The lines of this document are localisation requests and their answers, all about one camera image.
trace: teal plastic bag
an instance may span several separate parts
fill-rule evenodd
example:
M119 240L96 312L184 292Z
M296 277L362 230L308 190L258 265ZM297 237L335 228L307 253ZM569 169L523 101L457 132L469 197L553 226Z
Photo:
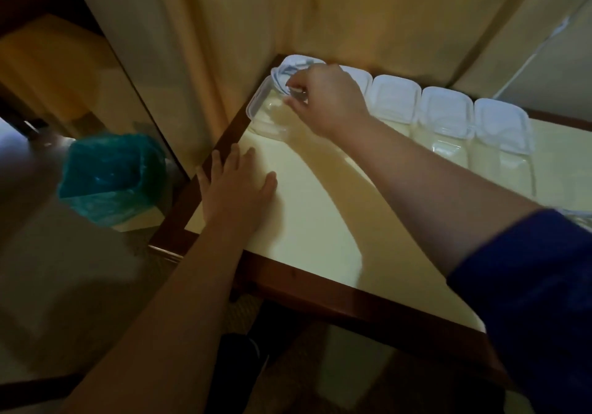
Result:
M167 181L165 154L143 134L100 135L72 143L58 197L100 226L114 226L155 205Z

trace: person's left hand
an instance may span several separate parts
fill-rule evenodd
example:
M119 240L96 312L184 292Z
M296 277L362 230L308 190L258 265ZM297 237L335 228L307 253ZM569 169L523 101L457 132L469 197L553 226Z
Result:
M220 153L212 152L211 182L202 167L197 168L206 225L223 224L230 232L247 238L259 227L278 181L275 172L270 172L262 188L255 186L254 162L254 148L241 156L239 145L233 144L224 166Z

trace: wooden table edge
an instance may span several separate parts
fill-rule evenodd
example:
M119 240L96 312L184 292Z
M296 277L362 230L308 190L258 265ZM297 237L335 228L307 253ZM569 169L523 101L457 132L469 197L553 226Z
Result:
M271 68L278 66L284 58L285 55L276 56L220 137L214 148L220 151L223 159L230 152L230 145L241 138L249 125L246 107L251 97ZM592 132L592 123L588 121L537 110L526 111L533 119ZM209 174L211 155L203 162L203 167ZM149 247L154 253L175 262L182 259L198 237L185 230L185 226L200 201L199 185L193 179L150 240ZM515 388L487 336L472 328L246 251L241 257L234 286L314 314L399 350L447 363L506 388Z

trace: hand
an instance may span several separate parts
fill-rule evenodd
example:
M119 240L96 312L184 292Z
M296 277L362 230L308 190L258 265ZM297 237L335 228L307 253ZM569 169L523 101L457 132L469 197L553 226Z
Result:
M262 188L255 186L254 162L254 148L241 156L239 145L233 144L224 167L220 153L212 152L211 182L202 167L197 168L206 224L221 223L233 233L246 235L247 239L259 227L278 181L275 172L270 172Z
M338 65L312 65L294 74L287 86L307 91L308 103L292 96L284 102L314 133L331 141L370 117L358 84Z

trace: navy blue sleeve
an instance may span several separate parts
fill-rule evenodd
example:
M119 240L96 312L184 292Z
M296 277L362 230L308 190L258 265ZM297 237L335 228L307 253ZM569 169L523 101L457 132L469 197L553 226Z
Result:
M592 412L592 234L538 211L468 257L448 285L536 410Z

